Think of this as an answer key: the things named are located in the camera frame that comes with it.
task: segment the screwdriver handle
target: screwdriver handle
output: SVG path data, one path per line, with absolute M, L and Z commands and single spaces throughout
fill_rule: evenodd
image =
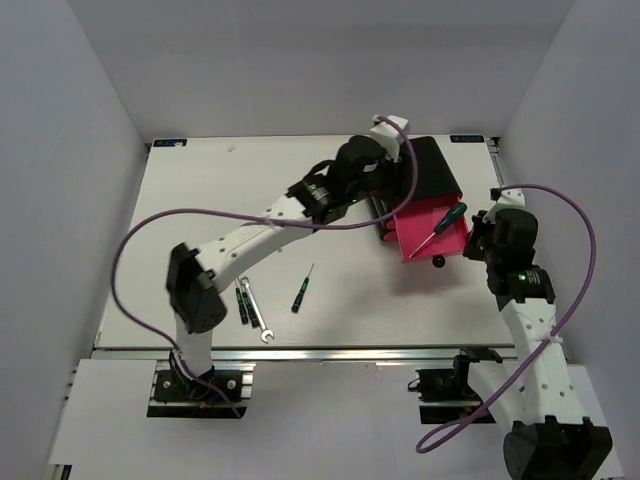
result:
M 236 300 L 238 301 L 238 310 L 240 310 L 240 321 L 243 325 L 249 324 L 249 315 L 247 309 L 244 306 L 244 300 L 242 300 L 242 292 L 236 287 Z
M 247 307 L 247 314 L 249 315 L 251 328 L 258 328 L 260 326 L 260 322 L 258 322 L 258 316 L 256 315 L 253 305 L 251 305 L 251 300 L 249 299 L 247 292 L 242 292 L 242 300 L 244 301 L 245 307 Z
M 444 216 L 440 223 L 436 225 L 433 229 L 433 233 L 436 235 L 440 235 L 447 228 L 457 222 L 463 215 L 464 212 L 467 211 L 467 204 L 463 202 L 456 203 L 453 207 L 449 209 L 447 214 Z
M 305 278 L 304 282 L 302 282 L 300 291 L 298 292 L 298 295 L 296 295 L 296 299 L 293 301 L 293 305 L 291 305 L 291 311 L 293 313 L 298 313 L 298 310 L 300 310 L 302 299 L 304 298 L 304 294 L 307 291 L 307 285 L 309 285 L 309 277 Z

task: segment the wrench head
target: wrench head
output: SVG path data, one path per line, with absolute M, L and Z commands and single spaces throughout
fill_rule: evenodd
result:
M 267 330 L 263 330 L 260 333 L 260 340 L 262 340 L 262 343 L 269 343 L 269 340 L 267 340 L 269 337 L 271 337 L 271 340 L 275 340 L 275 336 L 273 335 L 273 332 L 269 329 Z

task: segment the black label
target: black label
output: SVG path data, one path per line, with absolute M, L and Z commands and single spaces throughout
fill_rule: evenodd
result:
M 186 147 L 186 138 L 163 138 L 153 141 L 154 147 Z
M 482 135 L 449 135 L 451 143 L 484 143 Z

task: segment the wall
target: wall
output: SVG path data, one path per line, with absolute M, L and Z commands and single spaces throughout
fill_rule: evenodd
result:
M 145 140 L 500 135 L 573 0 L 70 0 Z
M 64 0 L 0 15 L 0 464 L 40 478 L 144 147 Z
M 502 141 L 507 176 L 556 187 L 590 215 L 598 264 L 566 337 L 584 362 L 627 478 L 640 478 L 637 283 L 640 4 L 579 0 L 563 23 Z M 531 193 L 540 261 L 564 310 L 584 278 L 587 240 L 576 215 Z

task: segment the cable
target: cable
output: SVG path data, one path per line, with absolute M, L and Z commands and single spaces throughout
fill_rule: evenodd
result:
M 563 194 L 563 193 L 561 193 L 561 192 L 559 192 L 559 191 L 557 191 L 557 190 L 555 190 L 553 188 L 545 187 L 544 185 L 536 185 L 536 184 L 530 184 L 530 183 L 521 183 L 521 184 L 515 184 L 515 185 L 505 185 L 505 186 L 500 187 L 498 190 L 502 192 L 503 190 L 508 190 L 508 189 L 512 189 L 512 188 L 542 190 L 544 192 L 550 193 L 550 194 L 555 195 L 556 197 L 564 200 L 566 203 L 568 203 L 569 205 L 571 205 L 573 207 L 573 209 L 578 213 L 578 215 L 580 215 L 580 217 L 582 218 L 582 221 L 584 222 L 585 226 L 587 227 L 587 232 L 589 234 L 589 243 L 591 245 L 591 254 L 589 256 L 589 268 L 587 269 L 587 274 L 586 274 L 584 282 L 582 284 L 582 288 L 580 288 L 580 291 L 578 292 L 578 295 L 576 296 L 576 299 L 573 301 L 573 303 L 571 304 L 571 306 L 569 307 L 567 312 L 563 315 L 563 317 L 556 324 L 556 326 L 551 330 L 550 337 L 553 337 L 553 336 L 557 335 L 558 332 L 562 329 L 562 327 L 564 327 L 567 324 L 567 322 L 569 321 L 569 319 L 571 318 L 573 313 L 576 311 L 576 309 L 578 308 L 578 306 L 582 302 L 582 299 L 584 298 L 585 294 L 587 293 L 587 289 L 589 288 L 589 285 L 591 284 L 591 280 L 593 278 L 593 271 L 594 271 L 595 266 L 596 266 L 596 234 L 595 234 L 595 232 L 593 230 L 593 225 L 591 225 L 591 221 L 589 220 L 589 217 L 587 216 L 585 211 L 582 208 L 580 208 L 580 206 L 577 203 L 575 203 L 573 200 L 571 200 L 569 197 L 567 197 L 565 194 Z M 482 415 L 484 415 L 485 412 L 487 412 L 489 410 L 489 407 L 491 407 L 491 405 L 493 405 L 495 403 L 495 401 L 498 400 L 498 398 L 500 398 L 500 396 L 504 392 L 506 392 L 509 389 L 509 387 L 511 387 L 511 385 L 513 385 L 516 382 L 516 380 L 536 360 L 536 358 L 538 358 L 540 356 L 542 351 L 547 347 L 547 345 L 549 345 L 549 343 L 550 343 L 549 339 L 544 339 L 540 343 L 540 345 L 538 345 L 538 347 L 533 352 L 531 352 L 531 355 L 529 355 L 522 362 L 522 364 L 516 369 L 516 371 L 513 372 L 513 375 L 511 375 L 511 377 L 509 377 L 509 379 L 504 383 L 504 385 L 502 385 L 498 390 L 496 390 L 494 392 L 494 394 L 491 395 L 491 397 L 489 397 L 486 401 L 484 401 L 482 403 L 482 405 L 480 407 L 478 407 L 478 409 L 475 412 L 473 412 L 470 416 L 466 417 L 463 420 L 456 420 L 454 422 L 449 422 L 449 423 L 446 423 L 444 425 L 440 425 L 440 426 L 436 427 L 435 429 L 433 429 L 432 431 L 430 431 L 429 433 L 427 433 L 424 437 L 422 437 L 420 439 L 420 441 L 418 442 L 418 444 L 416 445 L 416 452 L 422 454 L 422 453 L 429 453 L 429 452 L 435 450 L 439 446 L 441 446 L 444 443 L 446 443 L 449 440 L 451 440 L 453 437 L 455 437 L 457 434 L 459 434 L 461 431 L 463 431 L 465 428 L 467 428 L 469 425 L 471 425 L 473 422 L 475 422 L 478 418 L 480 418 Z M 436 440 L 435 442 L 431 443 L 430 445 L 424 446 L 424 444 L 429 439 L 431 439 L 434 435 L 436 435 L 437 433 L 441 432 L 442 430 L 446 430 L 447 428 L 450 428 L 450 427 L 453 427 L 453 426 L 456 426 L 456 428 L 451 430 L 446 435 L 442 436 L 442 438 Z
M 111 286 L 111 295 L 113 296 L 113 300 L 114 300 L 114 302 L 116 304 L 116 307 L 118 307 L 118 310 L 120 310 L 120 312 L 122 312 L 122 314 L 125 317 L 127 317 L 129 320 L 131 320 L 135 324 L 139 325 L 140 327 L 145 328 L 145 329 L 149 330 L 150 332 L 155 333 L 156 335 L 160 335 L 167 342 L 169 342 L 169 344 L 177 352 L 180 351 L 180 349 L 178 348 L 178 344 L 175 342 L 175 340 L 173 338 L 171 338 L 169 335 L 167 335 L 162 330 L 160 330 L 160 329 L 148 324 L 147 322 L 141 320 L 136 315 L 134 315 L 127 307 L 124 306 L 124 304 L 122 303 L 122 300 L 120 299 L 120 295 L 118 294 L 118 290 L 117 290 L 117 286 L 116 286 L 116 276 L 117 276 L 117 273 L 118 273 L 118 266 L 120 265 L 120 259 L 122 258 L 122 252 L 124 251 L 125 247 L 129 243 L 131 238 L 133 238 L 133 236 L 136 233 L 138 233 L 142 228 L 144 228 L 145 226 L 149 225 L 151 222 L 154 222 L 154 221 L 159 220 L 161 218 L 169 217 L 169 216 L 172 216 L 172 215 L 182 215 L 182 214 L 189 213 L 189 214 L 196 214 L 196 215 L 210 215 L 210 216 L 214 216 L 214 217 L 233 218 L 233 219 L 236 219 L 236 220 L 245 220 L 247 222 L 254 222 L 254 223 L 265 223 L 266 224 L 268 222 L 270 225 L 277 225 L 277 226 L 282 226 L 282 227 L 285 227 L 285 226 L 286 227 L 301 227 L 301 228 L 310 228 L 310 229 L 313 229 L 313 230 L 354 230 L 356 228 L 368 227 L 370 225 L 375 225 L 377 223 L 385 222 L 386 220 L 389 220 L 391 217 L 393 217 L 396 213 L 400 212 L 411 201 L 411 199 L 413 198 L 413 194 L 416 191 L 416 186 L 418 185 L 418 159 L 416 157 L 416 153 L 415 153 L 415 151 L 413 149 L 413 146 L 411 145 L 411 141 L 409 140 L 409 137 L 402 130 L 402 128 L 400 128 L 400 126 L 397 123 L 395 123 L 394 121 L 388 119 L 387 117 L 383 117 L 383 116 L 380 115 L 380 116 L 378 116 L 378 119 L 380 121 L 383 121 L 383 122 L 387 123 L 391 128 L 393 128 L 394 130 L 396 130 L 400 134 L 400 136 L 402 137 L 405 145 L 407 146 L 407 149 L 409 150 L 409 157 L 411 159 L 411 187 L 409 188 L 409 193 L 407 194 L 405 199 L 402 201 L 402 203 L 400 203 L 400 205 L 398 205 L 398 207 L 393 212 L 389 212 L 388 214 L 383 215 L 382 217 L 378 217 L 378 218 L 373 219 L 373 220 L 368 220 L 366 222 L 361 222 L 361 223 L 353 223 L 353 224 L 350 224 L 350 225 L 322 225 L 322 224 L 317 224 L 317 223 L 303 223 L 303 222 L 296 222 L 296 221 L 293 221 L 293 220 L 285 220 L 285 219 L 278 220 L 278 219 L 275 219 L 275 218 L 265 218 L 265 217 L 258 217 L 258 216 L 255 216 L 255 215 L 244 215 L 244 214 L 240 214 L 240 213 L 230 213 L 230 212 L 223 212 L 223 211 L 220 211 L 220 210 L 208 210 L 208 209 L 203 209 L 203 208 L 176 208 L 176 209 L 173 209 L 173 210 L 165 210 L 163 212 L 156 213 L 155 215 L 151 215 L 150 217 L 145 218 L 140 223 L 138 223 L 136 226 L 134 226 L 124 236 L 124 238 L 122 239 L 122 241 L 118 245 L 118 248 L 116 249 L 116 253 L 113 256 L 113 262 L 111 264 L 110 286 Z M 225 401 L 225 403 L 227 405 L 229 405 L 229 407 L 233 410 L 233 413 L 236 415 L 236 417 L 238 417 L 238 418 L 242 417 L 242 415 L 240 415 L 240 412 L 238 411 L 238 409 L 231 403 L 231 400 L 229 400 L 229 397 L 227 397 L 220 388 L 215 386 L 213 383 L 206 382 L 206 381 L 202 380 L 201 378 L 198 378 L 191 371 L 189 366 L 186 364 L 186 362 L 184 362 L 184 360 L 181 358 L 180 355 L 176 355 L 176 360 L 180 363 L 180 365 L 183 368 L 183 370 L 186 372 L 186 374 L 189 377 L 191 377 L 192 380 L 194 380 L 195 382 L 199 383 L 200 385 L 203 385 L 203 386 L 215 391 L 218 395 L 220 395 L 220 397 Z

